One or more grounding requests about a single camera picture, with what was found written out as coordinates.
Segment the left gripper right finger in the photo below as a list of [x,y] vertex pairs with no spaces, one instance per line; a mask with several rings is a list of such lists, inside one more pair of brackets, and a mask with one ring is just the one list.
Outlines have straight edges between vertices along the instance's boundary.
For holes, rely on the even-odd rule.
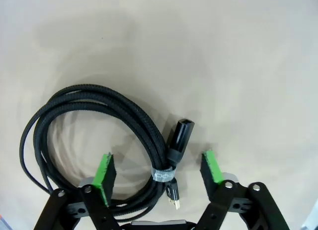
[[219,230],[228,212],[238,213],[247,230],[290,230],[264,183],[225,179],[212,150],[202,153],[200,172],[210,203],[196,230]]

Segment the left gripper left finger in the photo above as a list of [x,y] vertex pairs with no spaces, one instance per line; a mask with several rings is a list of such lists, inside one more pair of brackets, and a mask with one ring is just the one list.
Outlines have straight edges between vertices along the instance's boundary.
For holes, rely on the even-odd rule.
[[93,183],[72,191],[55,189],[34,230],[75,230],[80,219],[87,216],[95,230],[122,230],[106,205],[104,190]]

